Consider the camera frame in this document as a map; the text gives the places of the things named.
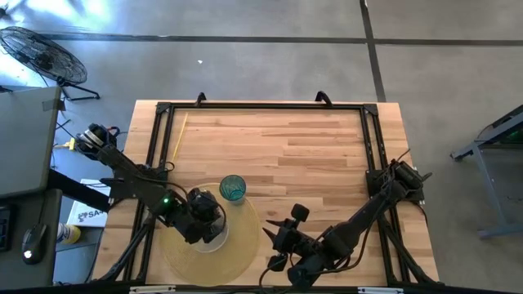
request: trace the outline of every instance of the wooden table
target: wooden table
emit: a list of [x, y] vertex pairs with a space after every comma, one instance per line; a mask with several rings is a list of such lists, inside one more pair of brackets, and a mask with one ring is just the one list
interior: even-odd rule
[[[135, 163], [145, 162], [157, 103], [156, 100], [136, 102], [125, 146], [125, 154]], [[400, 107], [397, 103], [380, 103], [378, 110], [390, 160], [408, 148]], [[300, 203], [311, 210], [300, 230], [316, 237], [329, 225], [346, 221], [368, 199], [364, 182], [364, 172], [368, 168], [357, 111], [177, 109], [169, 161], [172, 161], [185, 119], [185, 130], [174, 160], [176, 169], [170, 173], [169, 180], [190, 188], [202, 183], [219, 183], [230, 174], [241, 175], [247, 182], [246, 195], [255, 205], [260, 222], [268, 229], [275, 231], [266, 219], [290, 217], [294, 203]], [[160, 134], [163, 134], [165, 121], [163, 119], [160, 126]], [[372, 123], [369, 125], [374, 142]], [[159, 160], [160, 146], [161, 139], [156, 148], [155, 164]], [[404, 160], [411, 163], [409, 154]], [[94, 278], [106, 273], [126, 247], [135, 210], [136, 200], [125, 200], [110, 211]], [[405, 246], [427, 274], [437, 280], [423, 214], [411, 203], [400, 203], [398, 213]], [[172, 273], [163, 258], [158, 238], [161, 227], [157, 222], [146, 282], [186, 284]], [[262, 231], [259, 234], [262, 235], [261, 244], [255, 260], [231, 285], [257, 285], [269, 257], [275, 254], [270, 240]], [[399, 277], [396, 251], [391, 244], [390, 247], [394, 271]], [[134, 275], [140, 264], [141, 250], [139, 247], [136, 254]], [[353, 260], [359, 252], [360, 246], [355, 249]], [[289, 285], [285, 273], [273, 272], [267, 274], [264, 284]], [[357, 267], [339, 274], [325, 274], [315, 283], [316, 286], [385, 284], [376, 225]]]

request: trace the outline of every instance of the blue glass cup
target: blue glass cup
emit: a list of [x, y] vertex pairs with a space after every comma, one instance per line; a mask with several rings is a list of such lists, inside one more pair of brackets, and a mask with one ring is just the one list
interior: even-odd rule
[[234, 205], [240, 205], [245, 200], [245, 180], [241, 176], [230, 175], [221, 180], [220, 194]]

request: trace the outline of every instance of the electric fan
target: electric fan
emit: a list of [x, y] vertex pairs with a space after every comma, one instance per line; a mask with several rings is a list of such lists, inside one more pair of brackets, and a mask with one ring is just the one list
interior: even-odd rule
[[[28, 29], [10, 26], [0, 29], [0, 44], [21, 64], [56, 81], [67, 100], [100, 99], [95, 91], [78, 86], [87, 81], [87, 71], [82, 62], [50, 39]], [[64, 87], [75, 87], [94, 96], [71, 98]]]

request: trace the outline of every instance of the computer mouse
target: computer mouse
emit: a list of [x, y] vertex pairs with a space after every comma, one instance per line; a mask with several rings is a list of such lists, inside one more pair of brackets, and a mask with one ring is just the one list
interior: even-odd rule
[[47, 226], [36, 224], [31, 229], [25, 231], [22, 239], [22, 260], [27, 265], [36, 265], [43, 258], [44, 239]]

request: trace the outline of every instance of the concrete floor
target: concrete floor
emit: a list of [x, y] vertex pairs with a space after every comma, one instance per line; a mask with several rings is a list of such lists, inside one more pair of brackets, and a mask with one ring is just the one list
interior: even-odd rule
[[[364, 38], [357, 0], [10, 1], [11, 18], [38, 32], [153, 35]], [[376, 38], [523, 39], [517, 0], [367, 0]], [[85, 87], [102, 99], [68, 103], [71, 132], [91, 122], [120, 126], [136, 99], [376, 101], [366, 45], [60, 41], [87, 67]], [[449, 153], [521, 104], [521, 47], [377, 46], [387, 101], [400, 103], [415, 164], [434, 172], [425, 195], [442, 282], [523, 291], [522, 235], [479, 240], [494, 210], [472, 160]], [[43, 87], [40, 77], [1, 56], [0, 84]], [[58, 131], [56, 142], [67, 135]], [[110, 171], [81, 155], [56, 151], [60, 172], [99, 178]], [[70, 201], [64, 200], [66, 219]], [[55, 280], [81, 283], [93, 247], [59, 252]]]

